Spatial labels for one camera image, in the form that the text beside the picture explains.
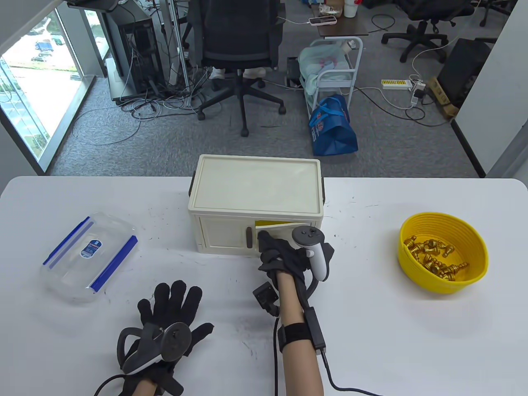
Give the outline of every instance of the blue bag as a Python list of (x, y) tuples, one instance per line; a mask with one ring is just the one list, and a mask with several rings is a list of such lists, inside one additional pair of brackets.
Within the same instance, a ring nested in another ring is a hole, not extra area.
[(324, 98), (312, 113), (310, 130), (314, 155), (349, 154), (357, 151), (357, 138), (350, 126), (346, 100), (342, 95)]

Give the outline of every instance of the box handle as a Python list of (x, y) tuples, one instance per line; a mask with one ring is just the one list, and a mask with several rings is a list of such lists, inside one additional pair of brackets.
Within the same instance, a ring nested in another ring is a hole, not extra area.
[(191, 197), (191, 191), (193, 191), (194, 176), (196, 176), (196, 171), (193, 172), (193, 178), (191, 179), (191, 185), (189, 186), (189, 197)]
[(253, 248), (253, 229), (251, 227), (246, 228), (246, 247), (248, 249)]
[(325, 178), (321, 177), (321, 186), (323, 188), (323, 205), (326, 202), (326, 194), (325, 194)]

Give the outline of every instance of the shoe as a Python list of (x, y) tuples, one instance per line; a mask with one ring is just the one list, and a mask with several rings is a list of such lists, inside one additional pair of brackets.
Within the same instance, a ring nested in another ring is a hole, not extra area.
[(265, 68), (245, 69), (242, 75), (248, 80), (254, 80), (255, 78), (264, 78), (266, 76)]
[(216, 78), (223, 80), (225, 78), (225, 69), (213, 68), (213, 71), (211, 72), (209, 79), (214, 80)]

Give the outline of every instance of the hand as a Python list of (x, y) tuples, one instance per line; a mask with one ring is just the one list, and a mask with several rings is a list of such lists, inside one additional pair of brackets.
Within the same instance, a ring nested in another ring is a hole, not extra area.
[(259, 270), (266, 272), (273, 285), (278, 289), (277, 272), (285, 272), (304, 283), (304, 271), (310, 266), (304, 249), (294, 249), (288, 241), (275, 239), (267, 231), (257, 235), (261, 251), (262, 265)]
[[(157, 285), (154, 291), (155, 302), (153, 311), (151, 310), (150, 302), (147, 299), (143, 299), (137, 304), (141, 316), (141, 323), (143, 323), (143, 325), (146, 323), (153, 323), (163, 329), (166, 329), (173, 323), (177, 322), (183, 322), (187, 326), (190, 326), (196, 317), (198, 305), (202, 299), (202, 289), (198, 286), (191, 287), (187, 293), (187, 298), (184, 301), (183, 298), (186, 289), (187, 286), (182, 280), (174, 282), (170, 289), (166, 283)], [(214, 326), (211, 323), (204, 323), (193, 330), (191, 344), (184, 355), (189, 356), (193, 347), (211, 334), (213, 328)], [(139, 340), (134, 341), (127, 353), (127, 357), (137, 350), (138, 345)], [(158, 395), (163, 394), (166, 390), (174, 396), (179, 396), (183, 393), (183, 387), (173, 378), (174, 367), (178, 361), (161, 361), (147, 367), (137, 374), (127, 376), (120, 396), (131, 396), (137, 384), (142, 379), (149, 379), (156, 383), (158, 385), (156, 394)]]

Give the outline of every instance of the box door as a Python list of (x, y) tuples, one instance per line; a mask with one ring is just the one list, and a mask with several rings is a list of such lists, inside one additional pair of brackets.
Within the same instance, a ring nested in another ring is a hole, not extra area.
[(268, 231), (269, 234), (274, 238), (280, 238), (287, 240), (290, 245), (298, 249), (299, 246), (294, 242), (294, 240), (291, 237), (291, 232), (294, 230), (295, 227), (299, 227), (300, 225), (311, 225), (310, 223), (275, 223), (275, 224), (266, 224), (266, 225), (259, 225), (263, 223), (269, 223), (269, 222), (255, 222), (255, 249), (258, 251), (259, 249), (259, 242), (257, 235), (260, 231)]
[(251, 232), (253, 224), (254, 222), (247, 218), (200, 217), (205, 247), (209, 250), (219, 249), (218, 252), (223, 252), (223, 254), (252, 252), (254, 248)]

